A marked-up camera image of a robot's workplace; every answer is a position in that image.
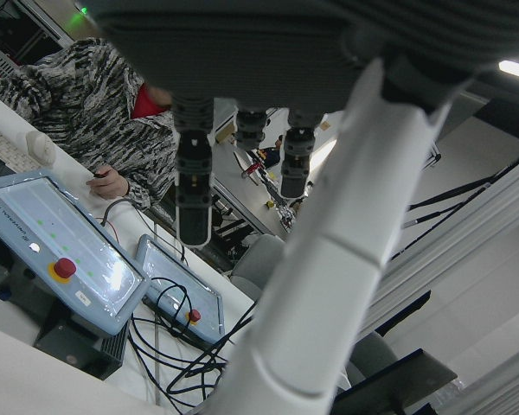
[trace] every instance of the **red emergency stop button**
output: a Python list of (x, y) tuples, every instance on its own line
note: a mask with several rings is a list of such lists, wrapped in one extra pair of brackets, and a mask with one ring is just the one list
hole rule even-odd
[(197, 309), (192, 309), (189, 312), (190, 322), (198, 322), (198, 320), (200, 320), (201, 318), (202, 318), (202, 316), (200, 315), (200, 311), (198, 311)]
[(54, 271), (59, 278), (68, 279), (77, 271), (77, 267), (71, 259), (60, 258), (54, 264)]

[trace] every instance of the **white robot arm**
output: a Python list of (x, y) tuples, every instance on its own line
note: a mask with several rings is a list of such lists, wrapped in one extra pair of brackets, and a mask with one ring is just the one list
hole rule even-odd
[(261, 141), (267, 108), (291, 109), (281, 191), (298, 197), (320, 115), (343, 109), (356, 84), (338, 144), (253, 326), (215, 393), (195, 412), (327, 413), (449, 103), (475, 73), (519, 55), (519, 5), (86, 3), (128, 61), (173, 94), (181, 132), (179, 236), (189, 245), (208, 240), (211, 151), (205, 137), (213, 97), (237, 100), (237, 141), (245, 150)]

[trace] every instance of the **control panel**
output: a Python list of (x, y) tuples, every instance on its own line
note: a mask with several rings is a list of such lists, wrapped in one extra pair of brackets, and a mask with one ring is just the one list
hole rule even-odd
[(151, 279), (146, 296), (168, 316), (175, 316), (179, 326), (188, 324), (192, 334), (210, 344), (225, 335), (221, 295), (173, 253), (143, 235), (138, 242), (137, 261)]
[(0, 177), (0, 239), (97, 332), (117, 334), (150, 284), (44, 169)]

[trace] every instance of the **red shirt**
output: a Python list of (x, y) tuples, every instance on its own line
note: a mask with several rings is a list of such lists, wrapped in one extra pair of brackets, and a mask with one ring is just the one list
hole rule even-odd
[(149, 115), (157, 115), (161, 112), (168, 110), (156, 104), (148, 95), (144, 84), (138, 89), (137, 100), (135, 101), (135, 107), (132, 110), (131, 118), (142, 118), (148, 117)]

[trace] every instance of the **monitor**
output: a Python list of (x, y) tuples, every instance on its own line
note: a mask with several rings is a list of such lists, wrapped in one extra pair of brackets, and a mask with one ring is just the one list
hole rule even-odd
[(0, 239), (98, 332), (117, 334), (150, 283), (44, 169), (0, 177)]

